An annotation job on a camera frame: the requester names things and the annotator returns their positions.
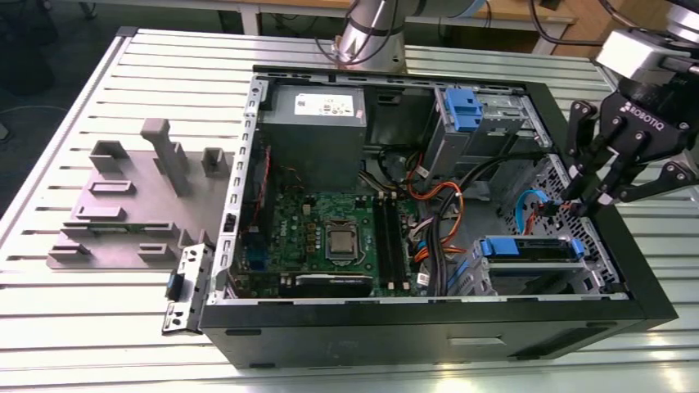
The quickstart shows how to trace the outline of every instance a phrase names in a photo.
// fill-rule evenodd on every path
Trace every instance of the desk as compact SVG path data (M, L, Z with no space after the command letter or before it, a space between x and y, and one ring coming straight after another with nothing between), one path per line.
M406 54L412 74L545 83L564 114L571 100L599 100L609 92L580 58L410 46ZM152 116L172 120L172 141L184 150L236 151L253 64L330 66L308 39L145 29L114 38L0 221L0 389L98 384L90 392L699 391L692 191L619 206L680 319L551 361L236 370L206 337L160 336L166 271L52 272L46 251L92 170L94 141L152 150L138 135L142 118Z
M352 0L93 0L96 3L126 4L132 6L153 7L181 7L206 9L216 11L240 12L242 18L242 29L248 35L260 35L260 13L292 14L306 16L329 16L342 18L345 9L352 4ZM561 38L563 33L572 25L577 17L561 2L559 8L552 11L536 6L539 19L545 32L553 38ZM528 15L525 0L490 0L493 29L513 29L533 31L533 24ZM486 17L485 6L473 14L470 18L432 18L408 17L412 23L425 23L430 25L452 26L482 26ZM556 47L541 38L536 42L532 50L533 54L549 55Z

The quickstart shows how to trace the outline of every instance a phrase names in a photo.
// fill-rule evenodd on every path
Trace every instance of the robotic arm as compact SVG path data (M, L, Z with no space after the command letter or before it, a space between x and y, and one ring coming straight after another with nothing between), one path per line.
M564 200L581 197L611 160L609 172L585 201L572 205L575 215L592 215L601 206L699 184L689 154L699 133L699 2L671 1L665 32L629 28L615 30L605 40L597 62L621 75L617 91L599 108L585 101L571 105L564 153L573 164ZM633 184L659 160L667 160L659 177Z
M401 72L405 68L405 18L469 16L484 3L485 0L354 0L333 53L322 51L322 54L349 70Z
M621 75L617 91L599 107L585 101L571 106L564 154L573 164L561 197L569 201L585 194L584 202L571 206L573 215L592 215L601 206L699 184L689 154L699 133L699 0L668 1L667 31L615 30L604 42L597 62ZM405 17L469 16L484 2L356 0L333 53L320 43L318 49L340 68L401 72ZM616 20L632 25L607 1L600 3ZM597 182L596 173L609 160L609 172ZM648 164L660 160L667 160L660 176L635 183Z

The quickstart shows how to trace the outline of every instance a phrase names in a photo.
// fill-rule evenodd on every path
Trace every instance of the metal bracket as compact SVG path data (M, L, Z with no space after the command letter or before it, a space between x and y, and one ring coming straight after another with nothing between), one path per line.
M166 283L165 320L162 336L200 335L198 320L206 294L208 273L213 263L213 249L206 244L185 247L177 270Z

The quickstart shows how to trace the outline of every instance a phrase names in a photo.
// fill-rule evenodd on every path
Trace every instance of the wire bundle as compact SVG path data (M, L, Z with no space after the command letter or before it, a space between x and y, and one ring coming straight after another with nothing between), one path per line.
M544 153L540 151L527 152L527 153L512 153L503 156L495 156L489 160L477 164L461 178L457 188L465 190L470 184L485 174L492 168L500 165L504 161L508 160L537 160L544 156ZM449 205L453 202L456 193L450 192L449 195L444 198L438 210L433 216L430 226L428 228L428 237L426 237L426 247L430 257L430 276L429 276L429 286L426 289L428 296L444 296L446 294L446 261L444 257L444 249L437 246L438 244L438 223L441 217L445 215Z

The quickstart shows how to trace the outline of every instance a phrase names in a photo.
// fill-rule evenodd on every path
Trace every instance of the motherboard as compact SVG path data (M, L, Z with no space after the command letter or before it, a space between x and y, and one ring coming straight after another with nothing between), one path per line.
M306 297L298 288L409 296L408 224L416 205L392 196L286 190L274 198L268 237L248 233L234 290L245 297Z

